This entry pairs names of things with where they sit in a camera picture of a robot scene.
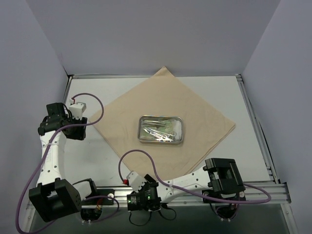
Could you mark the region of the long steel scissors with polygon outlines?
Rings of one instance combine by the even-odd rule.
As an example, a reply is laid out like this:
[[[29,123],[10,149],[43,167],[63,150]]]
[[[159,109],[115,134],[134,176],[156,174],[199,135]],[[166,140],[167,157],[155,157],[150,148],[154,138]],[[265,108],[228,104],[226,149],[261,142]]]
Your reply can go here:
[[[167,133],[164,133],[164,132],[159,132],[155,129],[151,129],[151,128],[143,128],[143,130],[152,135],[153,137],[156,138],[157,141],[160,141],[160,142],[173,142],[174,141],[174,135],[171,135],[171,134],[167,134]]]

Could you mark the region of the green glove packet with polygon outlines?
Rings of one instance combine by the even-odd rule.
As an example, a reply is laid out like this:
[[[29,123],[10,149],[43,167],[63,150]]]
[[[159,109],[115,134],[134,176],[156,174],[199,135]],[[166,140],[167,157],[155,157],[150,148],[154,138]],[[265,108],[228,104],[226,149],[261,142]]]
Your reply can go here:
[[[158,120],[158,125],[156,129],[161,132],[172,132],[174,129],[174,120],[173,119],[165,119],[165,120]]]
[[[149,131],[141,130],[139,134],[139,140],[141,141],[156,141],[156,137],[150,134]]]

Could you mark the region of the steel hemostat forceps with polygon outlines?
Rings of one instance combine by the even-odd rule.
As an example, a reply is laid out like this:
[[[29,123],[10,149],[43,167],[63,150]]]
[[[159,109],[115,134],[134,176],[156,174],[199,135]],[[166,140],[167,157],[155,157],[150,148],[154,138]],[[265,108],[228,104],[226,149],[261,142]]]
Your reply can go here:
[[[174,131],[171,131],[169,133],[156,131],[157,133],[157,140],[162,142],[173,142],[175,141],[175,133]]]

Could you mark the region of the stainless steel tray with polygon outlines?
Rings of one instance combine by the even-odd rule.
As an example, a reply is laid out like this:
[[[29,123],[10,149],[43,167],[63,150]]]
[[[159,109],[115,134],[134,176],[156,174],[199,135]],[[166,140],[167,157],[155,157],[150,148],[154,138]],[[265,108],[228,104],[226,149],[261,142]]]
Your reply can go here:
[[[173,142],[160,142],[160,141],[141,141],[139,140],[139,134],[140,131],[143,130],[143,128],[151,128],[151,129],[156,129],[157,126],[142,126],[142,121],[143,120],[165,120],[165,119],[173,119],[173,120],[179,120],[182,124],[182,139],[181,141],[173,141]],[[141,143],[146,143],[146,144],[161,144],[161,145],[179,145],[183,142],[183,120],[180,117],[175,117],[175,116],[153,116],[153,115],[143,115],[139,118],[138,122],[138,132],[137,132],[137,138]]]

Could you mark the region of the beige cloth mat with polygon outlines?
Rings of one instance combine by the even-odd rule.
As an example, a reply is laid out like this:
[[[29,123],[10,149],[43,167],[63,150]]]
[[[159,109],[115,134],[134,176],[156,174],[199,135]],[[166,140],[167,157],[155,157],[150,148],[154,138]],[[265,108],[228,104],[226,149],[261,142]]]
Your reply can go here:
[[[141,143],[143,115],[183,120],[179,145]],[[90,121],[131,171],[163,180],[190,173],[235,127],[235,123],[173,76],[166,67],[98,111]]]

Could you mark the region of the steel tweezers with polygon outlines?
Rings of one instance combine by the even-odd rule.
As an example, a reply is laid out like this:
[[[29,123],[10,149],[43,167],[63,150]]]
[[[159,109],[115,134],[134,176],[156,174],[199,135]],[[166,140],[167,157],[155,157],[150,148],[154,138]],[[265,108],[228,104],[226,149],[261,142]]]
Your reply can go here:
[[[161,123],[156,120],[143,120],[142,121],[142,126],[163,126],[164,123]]]

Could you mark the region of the white gauze pad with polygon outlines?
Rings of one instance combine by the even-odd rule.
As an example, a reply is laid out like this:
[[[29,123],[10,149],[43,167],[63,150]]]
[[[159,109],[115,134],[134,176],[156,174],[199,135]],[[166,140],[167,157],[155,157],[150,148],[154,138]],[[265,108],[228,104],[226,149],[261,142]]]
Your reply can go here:
[[[179,120],[173,121],[173,131],[175,133],[175,141],[181,141],[182,139],[182,124]]]

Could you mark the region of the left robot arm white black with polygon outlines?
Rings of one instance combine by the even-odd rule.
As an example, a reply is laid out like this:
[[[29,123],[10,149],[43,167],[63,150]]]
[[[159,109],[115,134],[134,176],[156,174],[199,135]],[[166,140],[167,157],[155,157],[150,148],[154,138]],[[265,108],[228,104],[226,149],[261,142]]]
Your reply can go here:
[[[65,179],[64,154],[68,139],[84,140],[87,118],[83,117],[86,104],[56,102],[46,106],[48,115],[38,127],[43,164],[35,188],[29,199],[44,222],[80,212],[82,201],[94,204],[98,191],[90,178],[71,184]]]

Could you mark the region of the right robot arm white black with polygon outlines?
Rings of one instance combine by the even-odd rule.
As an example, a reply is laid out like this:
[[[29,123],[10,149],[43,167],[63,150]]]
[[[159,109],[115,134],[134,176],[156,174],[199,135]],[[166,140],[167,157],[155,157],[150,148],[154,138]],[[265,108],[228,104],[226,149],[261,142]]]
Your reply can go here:
[[[136,172],[127,176],[133,192],[127,195],[128,211],[158,211],[162,204],[191,192],[209,192],[211,198],[222,201],[245,201],[245,190],[234,159],[210,158],[205,166],[190,174],[160,182],[151,176],[141,177]]]

